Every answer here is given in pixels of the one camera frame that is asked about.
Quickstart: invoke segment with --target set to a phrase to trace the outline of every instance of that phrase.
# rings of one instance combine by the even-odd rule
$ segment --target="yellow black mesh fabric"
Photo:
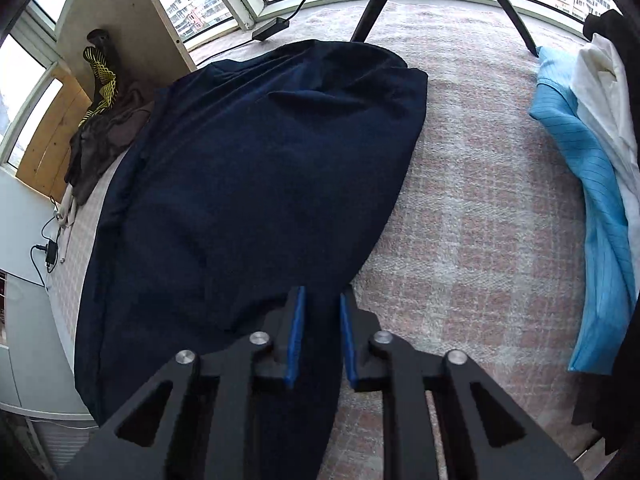
[[[118,92],[116,90],[116,75],[107,67],[107,60],[101,50],[94,46],[88,46],[82,53],[82,57],[91,66],[96,83],[100,81],[102,85],[98,91],[102,96],[102,100],[95,108],[92,107],[86,111],[78,127],[82,126],[90,117],[110,108]]]

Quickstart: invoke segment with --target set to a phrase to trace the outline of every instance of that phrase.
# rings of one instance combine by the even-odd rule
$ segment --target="power adapter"
[[[58,257],[58,244],[53,240],[49,240],[47,245],[36,245],[35,248],[39,251],[43,251],[45,253],[44,261],[47,266],[55,265],[56,259]]]
[[[264,41],[285,28],[289,28],[289,20],[277,17],[274,20],[267,22],[262,27],[255,29],[254,33],[251,35],[251,39]]]

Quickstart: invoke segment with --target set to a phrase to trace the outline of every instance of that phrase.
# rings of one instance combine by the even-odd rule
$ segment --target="wooden board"
[[[78,81],[61,68],[52,72],[62,83],[40,120],[15,174],[27,186],[43,195],[62,199],[66,168],[70,158],[69,140],[91,104]]]
[[[57,48],[87,95],[94,95],[94,78],[82,51],[94,28],[109,32],[135,78],[157,88],[196,70],[159,0],[67,0],[56,25]]]

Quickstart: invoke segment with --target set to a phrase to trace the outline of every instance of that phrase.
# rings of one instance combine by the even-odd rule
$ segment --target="navy blue cloth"
[[[99,424],[176,352],[226,348],[306,285],[300,376],[258,416],[263,477],[316,477],[339,295],[394,207],[426,91],[388,50],[302,41],[162,92],[111,181],[82,290],[76,388]]]

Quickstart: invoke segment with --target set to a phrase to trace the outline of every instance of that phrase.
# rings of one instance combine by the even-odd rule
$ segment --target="metal screw head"
[[[175,355],[175,360],[178,361],[181,365],[188,365],[193,363],[193,360],[196,358],[196,354],[194,354],[191,350],[180,350]]]
[[[373,335],[373,341],[376,343],[380,343],[381,345],[388,345],[391,343],[391,340],[394,338],[394,335],[388,330],[378,330]]]
[[[468,357],[462,350],[452,350],[447,354],[447,359],[452,364],[463,365],[464,363],[466,363]]]
[[[254,332],[249,336],[249,341],[254,345],[266,345],[269,342],[269,334],[266,332]]]

